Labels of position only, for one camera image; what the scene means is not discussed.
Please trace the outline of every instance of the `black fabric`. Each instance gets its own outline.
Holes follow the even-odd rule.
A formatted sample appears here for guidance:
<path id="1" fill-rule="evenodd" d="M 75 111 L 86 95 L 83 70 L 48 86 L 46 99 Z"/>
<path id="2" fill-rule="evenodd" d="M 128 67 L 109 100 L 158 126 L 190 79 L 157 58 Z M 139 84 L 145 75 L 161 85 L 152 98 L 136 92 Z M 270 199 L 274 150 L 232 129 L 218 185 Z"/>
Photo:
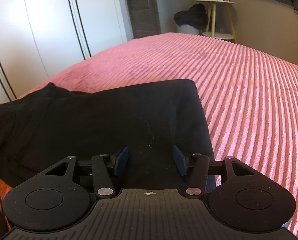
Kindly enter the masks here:
<path id="1" fill-rule="evenodd" d="M 198 30 L 204 31 L 208 24 L 208 15 L 202 3 L 193 5 L 188 11 L 180 11 L 175 14 L 175 22 L 181 26 L 188 24 Z"/>
<path id="2" fill-rule="evenodd" d="M 69 155 L 79 160 L 130 148 L 122 187 L 178 188 L 172 146 L 214 159 L 208 125 L 195 83 L 174 80 L 94 94 L 49 83 L 0 105 L 0 178 L 10 186 Z M 208 188 L 215 186 L 209 178 Z"/>

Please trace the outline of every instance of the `table leg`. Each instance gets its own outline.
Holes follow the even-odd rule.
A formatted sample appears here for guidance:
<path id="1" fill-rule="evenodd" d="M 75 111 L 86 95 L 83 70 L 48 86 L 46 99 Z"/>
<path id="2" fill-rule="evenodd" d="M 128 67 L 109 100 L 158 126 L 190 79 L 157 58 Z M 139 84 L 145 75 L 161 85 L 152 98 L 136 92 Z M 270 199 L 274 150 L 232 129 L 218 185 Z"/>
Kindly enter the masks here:
<path id="1" fill-rule="evenodd" d="M 207 25 L 207 28 L 206 28 L 206 32 L 209 31 L 210 17 L 211 17 L 211 4 L 208 5 L 208 25 Z"/>
<path id="2" fill-rule="evenodd" d="M 211 27 L 211 37 L 215 37 L 215 30 L 216 30 L 216 3 L 213 3 L 212 8 L 212 27 Z"/>
<path id="3" fill-rule="evenodd" d="M 226 9 L 227 9 L 228 18 L 229 18 L 230 25 L 231 25 L 231 32 L 232 32 L 232 35 L 234 36 L 234 42 L 237 43 L 236 31 L 234 29 L 234 25 L 233 25 L 231 13 L 230 13 L 230 8 L 229 8 L 228 4 L 226 4 Z"/>

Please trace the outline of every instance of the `ribbed plastic surface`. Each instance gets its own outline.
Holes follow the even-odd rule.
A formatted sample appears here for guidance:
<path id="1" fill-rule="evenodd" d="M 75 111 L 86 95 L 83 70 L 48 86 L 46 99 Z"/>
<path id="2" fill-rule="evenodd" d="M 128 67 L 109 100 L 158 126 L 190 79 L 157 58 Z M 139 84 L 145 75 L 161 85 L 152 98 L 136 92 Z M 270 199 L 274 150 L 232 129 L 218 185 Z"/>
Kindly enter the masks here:
<path id="1" fill-rule="evenodd" d="M 215 220 L 203 202 L 177 190 L 124 189 L 100 200 L 87 218 L 61 232 L 36 234 L 13 229 L 7 240 L 294 240 L 286 229 L 267 234 L 243 233 Z"/>

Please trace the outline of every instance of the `lower shelf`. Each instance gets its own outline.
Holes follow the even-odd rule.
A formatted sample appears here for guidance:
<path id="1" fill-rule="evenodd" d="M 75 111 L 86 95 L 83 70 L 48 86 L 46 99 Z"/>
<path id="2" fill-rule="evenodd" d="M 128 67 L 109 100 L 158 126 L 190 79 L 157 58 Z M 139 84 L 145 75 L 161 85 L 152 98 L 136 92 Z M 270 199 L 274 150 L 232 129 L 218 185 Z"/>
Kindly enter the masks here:
<path id="1" fill-rule="evenodd" d="M 211 37 L 211 32 L 204 32 L 202 33 L 203 36 Z M 214 38 L 220 40 L 233 40 L 234 36 L 228 33 L 215 33 Z"/>

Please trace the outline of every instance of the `pink striped blanket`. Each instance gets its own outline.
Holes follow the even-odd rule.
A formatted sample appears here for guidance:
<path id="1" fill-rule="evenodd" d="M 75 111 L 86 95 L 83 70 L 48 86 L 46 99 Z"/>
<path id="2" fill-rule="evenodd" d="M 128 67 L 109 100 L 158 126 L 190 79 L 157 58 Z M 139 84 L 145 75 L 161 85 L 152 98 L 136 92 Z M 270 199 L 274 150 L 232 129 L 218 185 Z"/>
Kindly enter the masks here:
<path id="1" fill-rule="evenodd" d="M 288 189 L 297 201 L 289 229 L 298 236 L 298 66 L 227 41 L 168 33 L 103 51 L 32 91 L 48 82 L 97 92 L 184 78 L 196 83 L 216 160 L 233 155 Z"/>

